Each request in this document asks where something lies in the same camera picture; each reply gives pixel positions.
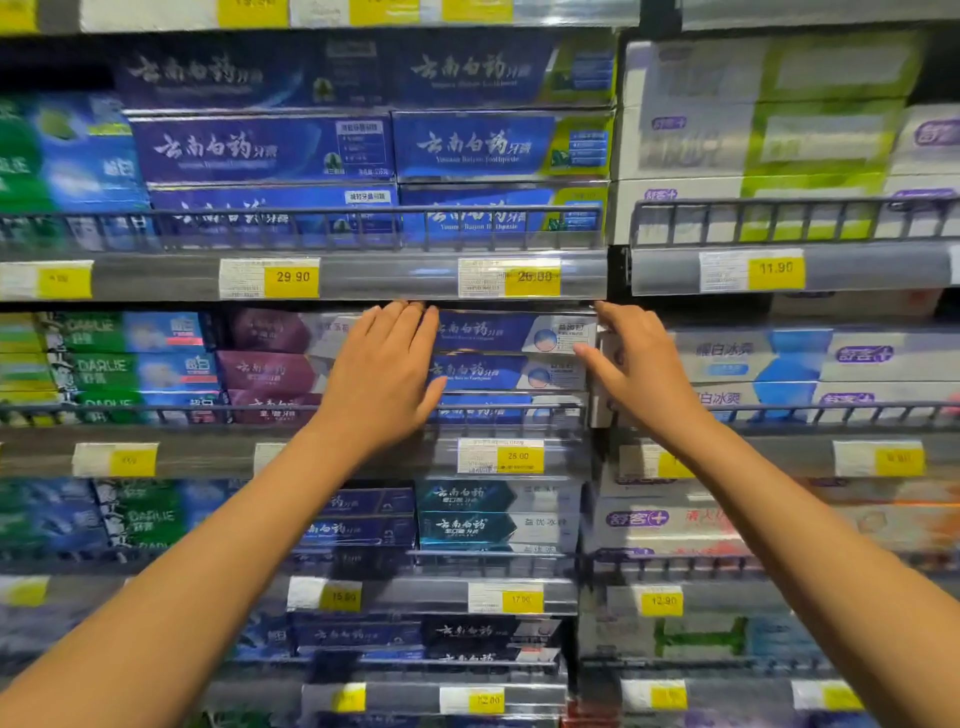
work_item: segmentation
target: forearm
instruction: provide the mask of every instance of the forearm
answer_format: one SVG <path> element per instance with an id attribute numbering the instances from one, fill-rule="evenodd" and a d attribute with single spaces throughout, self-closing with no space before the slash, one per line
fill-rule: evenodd
<path id="1" fill-rule="evenodd" d="M 21 675 L 0 695 L 0 725 L 179 724 L 277 565 L 364 456 L 318 426 Z"/>
<path id="2" fill-rule="evenodd" d="M 709 415 L 663 439 L 884 726 L 960 725 L 960 604 Z"/>

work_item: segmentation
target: person's left hand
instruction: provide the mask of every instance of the person's left hand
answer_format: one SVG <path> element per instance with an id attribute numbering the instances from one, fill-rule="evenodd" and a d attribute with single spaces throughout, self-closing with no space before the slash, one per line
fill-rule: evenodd
<path id="1" fill-rule="evenodd" d="M 440 313 L 422 303 L 394 301 L 364 312 L 344 342 L 310 421 L 366 459 L 426 423 L 446 377 L 424 391 Z"/>

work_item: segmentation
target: stacked boxes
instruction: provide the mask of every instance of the stacked boxes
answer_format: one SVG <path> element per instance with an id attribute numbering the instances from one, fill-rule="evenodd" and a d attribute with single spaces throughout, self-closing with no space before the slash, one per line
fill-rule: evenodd
<path id="1" fill-rule="evenodd" d="M 880 195 L 922 49 L 914 32 L 630 43 L 612 241 L 665 242 L 668 210 L 643 202 Z M 816 206 L 809 239 L 831 239 L 839 209 Z M 783 206 L 773 239 L 800 238 L 803 213 Z M 865 236 L 870 213 L 851 206 L 841 237 Z M 688 207 L 675 239 L 729 241 L 734 221 L 732 207 L 708 222 Z M 741 239 L 770 225 L 753 208 Z"/>

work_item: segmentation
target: hand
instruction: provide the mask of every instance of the hand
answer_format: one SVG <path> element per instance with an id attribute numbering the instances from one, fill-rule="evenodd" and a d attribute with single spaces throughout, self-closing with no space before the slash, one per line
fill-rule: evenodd
<path id="1" fill-rule="evenodd" d="M 422 303 L 394 301 L 365 311 L 309 426 L 336 433 L 337 444 L 358 449 L 362 459 L 423 427 L 446 385 L 440 376 L 423 386 L 439 323 L 437 307 L 424 313 Z"/>
<path id="2" fill-rule="evenodd" d="M 624 371 L 586 344 L 573 349 L 610 395 L 652 435 L 672 441 L 705 416 L 684 373 L 673 339 L 653 311 L 635 305 L 597 302 L 600 319 L 623 340 Z"/>

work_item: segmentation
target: plastic price strip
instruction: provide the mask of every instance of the plastic price strip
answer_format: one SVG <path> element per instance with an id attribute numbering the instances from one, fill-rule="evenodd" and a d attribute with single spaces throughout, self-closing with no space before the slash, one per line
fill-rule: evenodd
<path id="1" fill-rule="evenodd" d="M 39 607 L 47 600 L 49 576 L 0 576 L 0 604 Z"/>
<path id="2" fill-rule="evenodd" d="M 558 257 L 461 258 L 457 293 L 462 299 L 555 299 L 560 279 Z"/>
<path id="3" fill-rule="evenodd" d="M 359 612 L 362 593 L 361 581 L 291 576 L 287 589 L 287 611 Z"/>
<path id="4" fill-rule="evenodd" d="M 700 252 L 701 293 L 805 288 L 806 261 L 801 248 Z"/>
<path id="5" fill-rule="evenodd" d="M 687 710 L 685 680 L 621 680 L 624 713 Z"/>
<path id="6" fill-rule="evenodd" d="M 924 477 L 926 454 L 920 440 L 834 440 L 837 477 Z"/>
<path id="7" fill-rule="evenodd" d="M 620 446 L 621 477 L 696 478 L 690 469 L 656 443 Z"/>
<path id="8" fill-rule="evenodd" d="M 537 581 L 471 581 L 467 611 L 480 615 L 541 615 L 543 585 Z"/>
<path id="9" fill-rule="evenodd" d="M 674 584 L 632 584 L 607 588 L 611 614 L 641 617 L 682 617 L 684 588 Z"/>
<path id="10" fill-rule="evenodd" d="M 797 711 L 861 713 L 863 703 L 843 680 L 791 680 Z"/>
<path id="11" fill-rule="evenodd" d="M 318 257 L 223 258 L 220 261 L 220 298 L 318 299 Z"/>
<path id="12" fill-rule="evenodd" d="M 256 475 L 287 447 L 286 443 L 257 443 L 253 446 L 253 474 Z"/>
<path id="13" fill-rule="evenodd" d="M 156 477 L 160 443 L 77 443 L 74 477 Z"/>
<path id="14" fill-rule="evenodd" d="M 288 0 L 217 0 L 217 20 L 226 30 L 287 28 Z"/>
<path id="15" fill-rule="evenodd" d="M 506 705 L 503 688 L 440 686 L 442 716 L 499 716 Z"/>
<path id="16" fill-rule="evenodd" d="M 93 298 L 92 279 L 92 260 L 0 263 L 0 299 L 5 301 L 89 300 Z"/>
<path id="17" fill-rule="evenodd" d="M 543 457 L 542 440 L 457 440 L 457 473 L 543 474 Z"/>

